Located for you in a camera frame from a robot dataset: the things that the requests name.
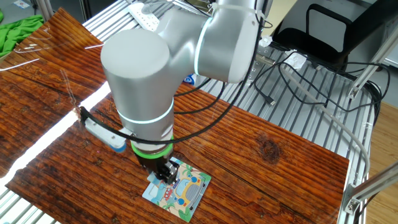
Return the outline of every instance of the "cable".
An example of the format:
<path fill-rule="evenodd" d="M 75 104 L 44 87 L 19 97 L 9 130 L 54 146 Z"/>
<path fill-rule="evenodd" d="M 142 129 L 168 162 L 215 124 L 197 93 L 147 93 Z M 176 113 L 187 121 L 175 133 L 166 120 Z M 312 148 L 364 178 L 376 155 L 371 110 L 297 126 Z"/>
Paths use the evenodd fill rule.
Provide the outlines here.
<path fill-rule="evenodd" d="M 372 200 L 378 193 L 376 193 L 376 194 L 372 195 L 371 197 L 369 197 L 368 201 L 363 205 L 362 210 L 358 213 L 357 217 L 355 218 L 355 220 L 354 220 L 354 222 L 353 222 L 354 224 L 357 223 L 359 217 L 360 217 L 360 216 L 363 214 L 363 212 L 365 211 L 365 208 L 369 205 L 369 203 L 371 202 L 371 200 Z"/>
<path fill-rule="evenodd" d="M 265 27 L 265 26 L 264 26 L 263 28 L 265 28 L 265 29 L 273 28 L 274 25 L 272 25 L 272 23 L 270 23 L 270 22 L 268 22 L 268 21 L 266 21 L 266 23 L 269 24 L 269 27 Z"/>
<path fill-rule="evenodd" d="M 194 111 L 178 111 L 178 112 L 174 112 L 174 114 L 193 114 L 193 113 L 199 113 L 201 111 L 211 108 L 213 105 L 215 105 L 217 103 L 217 101 L 221 98 L 222 94 L 224 93 L 225 86 L 226 86 L 225 84 L 226 83 L 223 83 L 223 87 L 221 88 L 221 91 L 218 94 L 217 98 L 212 103 L 210 103 L 208 106 L 206 106 L 202 109 L 199 109 L 199 110 L 194 110 Z"/>
<path fill-rule="evenodd" d="M 389 85 L 390 85 L 390 81 L 391 81 L 391 74 L 390 74 L 390 71 L 388 70 L 388 69 L 386 69 L 387 70 L 387 75 L 388 75 L 388 78 L 387 78 L 387 85 L 386 85 L 386 89 L 384 90 L 384 93 L 383 93 L 383 95 L 381 96 L 381 98 L 380 99 L 378 99 L 377 101 L 375 101 L 375 102 L 373 102 L 373 103 L 367 103 L 367 104 L 364 104 L 364 105 L 361 105 L 361 106 L 357 106 L 357 107 L 355 107 L 355 108 L 353 108 L 353 109 L 350 109 L 350 110 L 347 110 L 347 109 L 345 109 L 345 108 L 343 108 L 342 106 L 340 106 L 338 103 L 336 103 L 335 101 L 333 101 L 332 99 L 330 99 L 328 96 L 326 96 L 324 93 L 322 93 L 316 86 L 314 86 L 310 81 L 308 81 L 306 78 L 304 78 L 301 74 L 299 74 L 299 72 L 296 70 L 296 69 L 294 69 L 293 68 L 293 66 L 291 66 L 291 65 L 289 65 L 288 63 L 285 63 L 285 62 L 281 62 L 281 63 L 283 63 L 283 64 L 286 64 L 287 66 L 289 66 L 300 78 L 302 78 L 304 81 L 306 81 L 312 88 L 314 88 L 319 94 L 321 94 L 323 97 L 325 97 L 328 101 L 330 101 L 330 102 L 332 102 L 334 105 L 336 105 L 339 109 L 341 109 L 342 111 L 344 111 L 344 112 L 352 112 L 352 111 L 354 111 L 354 110 L 357 110 L 357 109 L 359 109 L 359 108 L 362 108 L 362 107 L 364 107 L 364 106 L 372 106 L 372 105 L 375 105 L 375 104 L 377 104 L 377 103 L 380 103 L 381 101 L 382 101 L 382 99 L 386 96 L 386 94 L 387 94 L 387 91 L 388 91 L 388 89 L 389 89 Z M 360 65 L 362 65 L 362 64 L 366 64 L 366 65 L 379 65 L 379 64 L 376 64 L 376 63 L 361 63 L 361 62 L 347 62 L 347 63 L 344 63 L 344 64 L 360 64 Z"/>
<path fill-rule="evenodd" d="M 284 61 L 286 61 L 286 60 L 287 60 L 292 54 L 294 54 L 294 53 L 295 53 L 295 52 L 290 53 L 290 54 L 289 54 L 285 59 L 283 59 L 281 62 L 276 63 L 276 64 L 274 64 L 273 66 L 267 68 L 265 71 L 263 71 L 261 74 L 259 74 L 259 75 L 254 79 L 254 87 L 255 87 L 255 89 L 260 93 L 260 95 L 261 95 L 262 97 L 264 97 L 264 99 L 267 101 L 267 103 L 269 103 L 269 104 L 271 104 L 271 105 L 274 105 L 275 103 L 273 103 L 273 102 L 275 102 L 275 101 L 274 101 L 271 97 L 265 95 L 265 94 L 258 88 L 258 86 L 257 86 L 257 81 L 258 81 L 258 79 L 260 79 L 266 72 L 268 72 L 270 69 L 275 68 L 276 66 L 278 66 L 278 65 L 280 65 L 280 64 L 282 64 L 282 63 L 284 63 Z M 305 101 L 301 100 L 301 99 L 294 93 L 294 91 L 289 87 L 289 85 L 288 85 L 286 79 L 285 79 L 283 76 L 282 76 L 282 79 L 285 81 L 285 83 L 286 83 L 286 85 L 287 85 L 287 88 L 292 92 L 293 96 L 294 96 L 299 102 L 304 103 L 304 104 L 307 104 L 307 105 L 319 105 L 319 104 L 324 105 L 324 104 L 325 104 L 325 103 L 309 103 L 309 102 L 305 102 Z"/>
<path fill-rule="evenodd" d="M 287 76 L 290 81 L 292 81 L 294 84 L 296 84 L 296 86 L 303 91 L 312 101 L 314 101 L 315 103 L 319 103 L 319 101 L 309 92 L 307 91 L 295 78 L 293 78 L 293 76 L 291 76 L 286 70 L 280 70 L 281 73 L 283 73 L 285 76 Z M 329 112 L 324 106 L 322 105 L 317 105 L 319 106 L 319 108 L 328 115 L 328 117 L 330 117 L 338 126 L 340 126 L 340 128 L 342 130 L 344 130 L 351 138 L 352 140 L 354 140 L 354 142 L 357 144 L 357 146 L 360 148 L 363 156 L 364 156 L 364 160 L 365 160 L 365 173 L 364 175 L 369 173 L 369 169 L 370 169 L 370 165 L 371 165 L 371 161 L 369 159 L 369 155 L 368 152 L 366 151 L 365 147 L 362 145 L 361 141 L 342 123 L 340 122 L 339 119 L 337 119 L 331 112 Z"/>
<path fill-rule="evenodd" d="M 198 9 L 196 6 L 194 6 L 193 4 L 191 4 L 190 2 L 188 2 L 188 0 L 185 0 L 186 3 L 188 3 L 188 5 L 194 7 L 197 11 L 199 11 L 200 13 L 202 13 L 203 15 L 210 17 L 208 14 L 204 13 L 202 10 Z"/>
<path fill-rule="evenodd" d="M 263 5 L 263 8 L 262 8 L 263 13 L 264 13 L 264 11 L 266 9 L 266 5 L 267 5 L 267 0 L 264 1 L 264 5 Z M 249 65 L 248 71 L 246 72 L 246 75 L 244 77 L 243 83 L 246 83 L 248 78 L 249 78 L 249 74 L 251 72 L 251 68 L 252 68 L 253 63 L 254 63 L 254 61 L 256 59 L 256 54 L 257 54 L 257 49 L 258 49 L 258 40 L 260 38 L 261 38 L 261 26 L 259 26 L 259 28 L 258 28 L 257 37 L 256 37 L 256 45 L 254 47 L 254 52 L 253 52 L 253 55 L 252 55 L 252 58 L 251 58 L 251 63 Z M 208 126 L 203 128 L 202 130 L 199 130 L 199 131 L 197 131 L 195 133 L 189 134 L 188 136 L 184 136 L 184 137 L 179 138 L 179 139 L 172 139 L 172 140 L 166 140 L 166 141 L 150 141 L 150 140 L 145 140 L 145 139 L 137 138 L 135 136 L 130 136 L 130 135 L 124 134 L 124 133 L 122 133 L 122 132 L 120 132 L 118 130 L 115 130 L 115 129 L 109 127 L 108 125 L 104 124 L 103 122 L 101 122 L 100 120 L 95 118 L 84 107 L 80 107 L 80 118 L 81 118 L 80 121 L 84 124 L 85 120 L 87 118 L 90 118 L 95 123 L 97 123 L 98 125 L 103 127 L 104 129 L 107 129 L 108 131 L 110 131 L 110 132 L 112 132 L 112 133 L 114 133 L 114 134 L 116 134 L 118 136 L 121 136 L 123 138 L 126 138 L 126 139 L 134 141 L 134 142 L 138 142 L 138 143 L 152 144 L 152 145 L 178 143 L 178 142 L 185 141 L 187 139 L 196 137 L 196 136 L 208 131 L 210 128 L 212 128 L 217 123 L 219 123 L 221 121 L 221 119 L 223 119 L 225 117 L 225 115 L 227 115 L 228 112 L 231 110 L 231 108 L 234 106 L 235 102 L 238 100 L 239 96 L 241 95 L 241 93 L 243 91 L 243 88 L 244 88 L 244 85 L 241 85 L 241 87 L 239 88 L 239 90 L 238 90 L 236 96 L 234 97 L 234 99 L 232 100 L 232 102 L 228 105 L 228 107 L 224 110 L 224 112 L 222 112 L 222 114 L 217 119 L 215 119 L 211 124 L 209 124 Z"/>
<path fill-rule="evenodd" d="M 210 82 L 210 81 L 211 81 L 211 78 L 207 78 L 202 84 L 198 85 L 198 87 L 194 88 L 193 90 L 186 91 L 186 92 L 184 92 L 184 93 L 177 93 L 177 94 L 174 94 L 174 97 L 183 96 L 183 95 L 186 95 L 186 94 L 189 94 L 189 93 L 193 93 L 194 91 L 197 91 L 197 90 L 199 90 L 200 88 L 202 88 L 203 86 L 205 86 L 205 85 L 206 85 L 208 82 Z"/>
<path fill-rule="evenodd" d="M 322 93 L 317 87 L 315 87 L 310 81 L 308 81 L 305 77 L 303 77 L 301 74 L 299 74 L 299 72 L 298 71 L 296 71 L 296 69 L 294 69 L 293 68 L 293 66 L 291 66 L 291 65 L 289 65 L 289 64 L 287 64 L 287 63 L 285 63 L 285 61 L 286 61 L 286 59 L 288 59 L 292 54 L 300 54 L 300 55 L 302 55 L 303 57 L 305 57 L 305 58 L 307 58 L 307 59 L 309 59 L 306 55 L 303 55 L 303 54 L 301 54 L 300 52 L 292 52 L 292 53 L 290 53 L 285 59 L 283 59 L 281 62 L 279 62 L 279 63 L 277 63 L 277 64 L 275 64 L 274 66 L 277 66 L 277 65 L 281 65 L 281 64 L 286 64 L 287 66 L 289 66 L 300 78 L 302 78 L 305 82 L 307 82 L 312 88 L 314 88 L 317 92 L 319 92 L 319 94 L 321 94 L 322 96 L 324 96 L 328 101 L 330 101 L 330 102 L 332 102 L 333 104 L 335 104 L 339 109 L 341 109 L 341 110 L 343 110 L 344 112 L 352 112 L 352 111 L 354 111 L 354 110 L 357 110 L 357 109 L 359 109 L 359 108 L 362 108 L 362 107 L 364 107 L 364 106 L 372 106 L 372 105 L 377 105 L 377 104 L 379 104 L 381 101 L 382 101 L 382 99 L 386 96 L 386 94 L 387 94 L 387 91 L 388 91 L 388 89 L 389 89 L 389 84 L 390 84 L 390 81 L 391 81 L 391 74 L 390 74 L 390 71 L 389 71 L 389 69 L 385 66 L 385 65 L 381 65 L 381 64 L 378 64 L 378 63 L 362 63 L 362 62 L 346 62 L 346 63 L 342 63 L 342 64 L 340 64 L 341 66 L 343 66 L 343 65 L 347 65 L 347 64 L 358 64 L 358 65 L 376 65 L 376 66 L 381 66 L 381 67 L 383 67 L 383 68 L 385 68 L 386 70 L 387 70 L 387 85 L 386 85 L 386 89 L 384 90 L 384 93 L 380 96 L 380 97 L 376 97 L 377 99 L 376 100 L 374 100 L 374 102 L 373 103 L 368 103 L 368 104 L 365 104 L 365 105 L 361 105 L 361 106 L 357 106 L 357 107 L 355 107 L 355 108 L 353 108 L 353 109 L 350 109 L 350 110 L 347 110 L 347 109 L 345 109 L 345 108 L 343 108 L 342 106 L 340 106 L 338 103 L 336 103 L 335 101 L 333 101 L 332 99 L 330 99 L 330 97 L 328 97 L 328 96 L 326 96 L 324 93 Z M 270 68 L 268 68 L 266 71 L 264 71 L 262 74 L 260 74 L 259 76 L 257 76 L 256 77 L 256 79 L 255 79 L 255 81 L 257 81 L 263 74 L 265 74 Z M 298 98 L 298 96 L 292 91 L 292 89 L 288 86 L 288 88 L 289 88 L 289 90 L 292 92 L 292 94 L 294 95 L 294 97 L 296 98 L 296 99 L 298 99 L 301 103 L 305 103 L 305 102 L 303 102 L 302 100 L 300 100 L 299 98 Z"/>

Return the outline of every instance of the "power strip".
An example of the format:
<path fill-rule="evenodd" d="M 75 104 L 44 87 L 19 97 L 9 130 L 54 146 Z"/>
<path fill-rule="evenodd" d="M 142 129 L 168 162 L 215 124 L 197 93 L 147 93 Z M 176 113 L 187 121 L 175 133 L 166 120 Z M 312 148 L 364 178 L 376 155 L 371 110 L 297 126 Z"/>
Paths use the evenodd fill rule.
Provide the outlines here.
<path fill-rule="evenodd" d="M 155 31 L 157 26 L 159 25 L 159 20 L 153 13 L 143 14 L 141 12 L 143 7 L 144 3 L 139 2 L 129 5 L 127 8 L 130 14 L 133 16 L 133 18 L 135 18 L 135 20 L 142 28 Z"/>

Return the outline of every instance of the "wooden table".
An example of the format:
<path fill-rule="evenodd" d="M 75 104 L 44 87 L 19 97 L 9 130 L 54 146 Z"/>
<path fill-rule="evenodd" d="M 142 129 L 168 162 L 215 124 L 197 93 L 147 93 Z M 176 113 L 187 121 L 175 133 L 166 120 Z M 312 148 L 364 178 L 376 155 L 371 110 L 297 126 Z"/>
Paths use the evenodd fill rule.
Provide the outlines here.
<path fill-rule="evenodd" d="M 60 9 L 0 64 L 39 58 L 1 72 L 0 177 L 104 83 L 101 47 L 89 48 L 100 44 Z M 213 100 L 196 91 L 176 98 L 174 110 Z M 176 115 L 175 137 L 203 128 L 227 105 Z M 111 95 L 92 112 L 121 127 Z M 192 223 L 335 223 L 338 217 L 348 160 L 239 108 L 176 144 L 175 156 L 212 176 Z M 146 177 L 131 150 L 116 154 L 75 122 L 7 187 L 61 223 L 185 223 L 141 197 Z"/>

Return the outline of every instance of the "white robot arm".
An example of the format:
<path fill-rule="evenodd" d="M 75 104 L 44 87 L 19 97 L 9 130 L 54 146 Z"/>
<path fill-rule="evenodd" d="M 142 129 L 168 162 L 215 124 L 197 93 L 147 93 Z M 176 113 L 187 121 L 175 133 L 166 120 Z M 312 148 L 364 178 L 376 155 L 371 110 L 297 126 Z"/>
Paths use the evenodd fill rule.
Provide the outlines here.
<path fill-rule="evenodd" d="M 172 184 L 177 174 L 178 165 L 170 161 L 172 144 L 159 141 L 173 139 L 173 95 L 178 86 L 191 73 L 240 82 L 251 66 L 258 41 L 261 27 L 256 16 L 266 6 L 271 5 L 262 0 L 219 0 L 211 17 L 170 10 L 156 32 L 125 30 L 104 44 L 101 62 L 123 133 L 146 142 L 158 141 L 131 142 L 141 165 L 158 179 Z M 106 130 L 87 125 L 93 120 L 82 115 L 88 130 L 104 139 Z M 121 145 L 113 148 L 122 151 Z"/>

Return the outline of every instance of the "illustrated card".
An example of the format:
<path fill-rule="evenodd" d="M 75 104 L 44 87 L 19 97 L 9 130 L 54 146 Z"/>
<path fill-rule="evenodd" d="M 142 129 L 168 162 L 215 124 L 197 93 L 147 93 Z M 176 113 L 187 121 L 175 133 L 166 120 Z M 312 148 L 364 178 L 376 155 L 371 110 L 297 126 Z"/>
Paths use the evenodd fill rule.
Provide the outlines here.
<path fill-rule="evenodd" d="M 152 173 L 147 178 L 150 184 L 142 197 L 189 222 L 211 177 L 174 157 L 170 160 L 180 165 L 176 183 L 167 185 Z"/>

